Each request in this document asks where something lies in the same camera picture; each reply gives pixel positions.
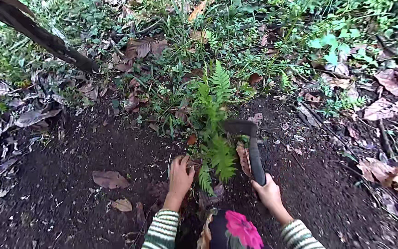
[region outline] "green plant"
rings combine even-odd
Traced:
[[[204,191],[212,194],[210,171],[215,169],[221,181],[227,181],[235,171],[234,151],[223,137],[224,131],[220,126],[226,119],[225,111],[221,109],[222,104],[229,100],[233,90],[230,87],[229,74],[218,60],[213,76],[208,77],[205,69],[202,81],[193,82],[190,88],[196,91],[192,96],[194,101],[190,120],[193,128],[200,131],[199,137],[202,139],[199,184]]]

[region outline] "dark soil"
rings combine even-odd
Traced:
[[[273,97],[253,100],[239,110],[243,119],[257,112],[264,116],[262,163],[275,176],[291,215],[303,220],[327,248],[398,248],[398,224],[356,184],[360,178],[341,162],[345,158],[329,143],[331,134],[308,129],[288,104]],[[19,164],[19,184],[4,197],[0,247],[140,248],[139,231],[148,227],[162,203],[154,194],[161,190],[156,184],[167,180],[169,160],[185,154],[184,139],[160,138],[146,125],[119,125],[102,104],[81,116],[67,117],[71,122],[64,126],[64,138],[37,146]],[[130,187],[100,188],[92,180],[93,170],[119,171]],[[133,211],[110,207],[109,200],[123,198],[132,202]],[[191,195],[182,214],[178,248],[196,248],[202,229],[197,199]],[[144,226],[137,224],[137,202],[148,216]],[[279,224],[260,215],[256,202],[249,179],[238,171],[225,184],[218,207],[245,214],[266,246],[285,248]]]

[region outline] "grass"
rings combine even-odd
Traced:
[[[326,117],[339,116],[364,106],[367,99],[351,99],[346,89],[322,82],[313,65],[337,65],[342,52],[365,44],[345,62],[351,73],[360,74],[353,79],[359,85],[384,66],[377,61],[382,48],[376,36],[398,55],[398,0],[225,0],[211,4],[190,22],[183,9],[198,4],[130,1],[127,8],[133,14],[123,15],[121,5],[98,0],[28,3],[43,27],[97,61],[101,66],[97,82],[102,87],[110,82],[120,90],[112,101],[115,109],[127,101],[128,83],[136,79],[142,90],[139,97],[149,99],[141,107],[138,123],[154,114],[161,136],[174,138],[179,131],[185,137],[198,135],[201,145],[190,151],[202,158],[199,183],[209,193],[212,177],[225,181],[234,173],[233,144],[218,125],[228,115],[227,105],[246,102],[272,88],[306,101],[297,97],[301,88],[297,83],[310,79],[322,98],[318,111]],[[205,34],[206,43],[191,37],[197,31]],[[167,39],[170,49],[160,57],[149,54],[136,60],[130,73],[112,69],[113,53],[143,34]],[[105,42],[113,45],[104,47]],[[392,60],[398,63],[398,57]],[[25,88],[30,85],[30,74],[38,69],[65,77],[78,74],[0,24],[0,80],[13,88]],[[263,76],[263,80],[252,86],[252,74]],[[194,79],[185,81],[189,76]],[[55,89],[70,105],[93,105],[75,86]],[[7,101],[1,101],[0,115],[7,111]]]

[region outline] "black handle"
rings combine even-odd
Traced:
[[[251,172],[254,180],[261,186],[266,184],[265,170],[263,170],[262,162],[260,161],[259,149],[257,148],[256,136],[250,138],[249,157],[251,164]]]

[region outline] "striped sleeve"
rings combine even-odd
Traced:
[[[286,225],[280,237],[289,249],[324,249],[301,220],[293,220]]]
[[[170,210],[159,210],[145,235],[143,249],[173,249],[179,214]]]

